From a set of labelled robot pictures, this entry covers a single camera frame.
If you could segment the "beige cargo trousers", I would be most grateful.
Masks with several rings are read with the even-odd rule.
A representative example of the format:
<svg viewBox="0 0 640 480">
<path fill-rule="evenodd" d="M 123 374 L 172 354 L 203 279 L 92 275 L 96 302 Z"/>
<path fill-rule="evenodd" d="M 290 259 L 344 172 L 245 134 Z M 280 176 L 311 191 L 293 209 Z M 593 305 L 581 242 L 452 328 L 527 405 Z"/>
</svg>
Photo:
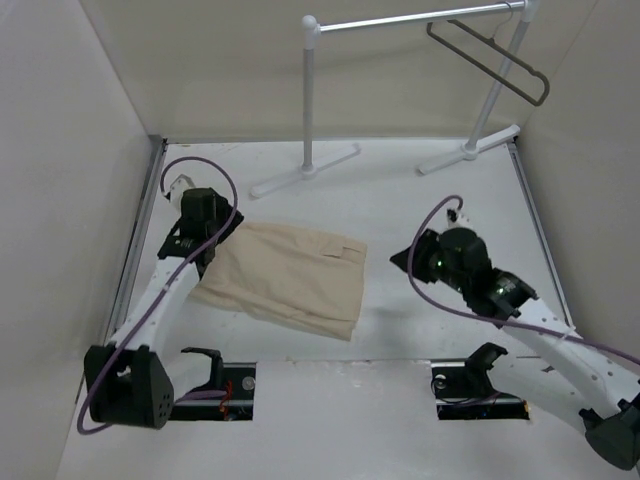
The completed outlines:
<svg viewBox="0 0 640 480">
<path fill-rule="evenodd" d="M 368 247 L 331 232 L 245 222 L 216 248 L 191 297 L 276 325 L 350 341 Z"/>
</svg>

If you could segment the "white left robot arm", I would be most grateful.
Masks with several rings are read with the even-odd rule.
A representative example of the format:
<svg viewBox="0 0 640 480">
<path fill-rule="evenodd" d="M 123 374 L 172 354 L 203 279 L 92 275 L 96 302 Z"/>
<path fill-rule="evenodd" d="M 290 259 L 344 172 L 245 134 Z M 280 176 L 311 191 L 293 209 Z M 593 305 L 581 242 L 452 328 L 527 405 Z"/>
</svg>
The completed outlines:
<svg viewBox="0 0 640 480">
<path fill-rule="evenodd" d="M 106 344 L 93 345 L 85 354 L 87 397 L 77 419 L 82 435 L 112 425 L 158 430 L 170 420 L 175 405 L 230 393 L 219 351 L 185 347 L 169 362 L 163 350 L 216 247 L 243 216 L 236 199 L 227 200 L 211 188 L 185 190 L 179 210 L 137 306 Z"/>
</svg>

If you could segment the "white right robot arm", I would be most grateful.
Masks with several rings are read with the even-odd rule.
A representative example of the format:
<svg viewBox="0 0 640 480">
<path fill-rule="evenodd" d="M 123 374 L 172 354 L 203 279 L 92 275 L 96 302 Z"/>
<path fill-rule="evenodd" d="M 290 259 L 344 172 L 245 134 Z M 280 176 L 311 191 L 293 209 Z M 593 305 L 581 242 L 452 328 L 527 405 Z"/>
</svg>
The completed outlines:
<svg viewBox="0 0 640 480">
<path fill-rule="evenodd" d="M 442 283 L 466 304 L 462 316 L 493 324 L 534 351 L 519 362 L 495 343 L 464 361 L 464 407 L 498 392 L 537 405 L 584 436 L 610 465 L 630 471 L 639 462 L 639 377 L 563 324 L 537 292 L 496 268 L 485 242 L 470 228 L 425 230 L 390 261 L 411 285 Z"/>
</svg>

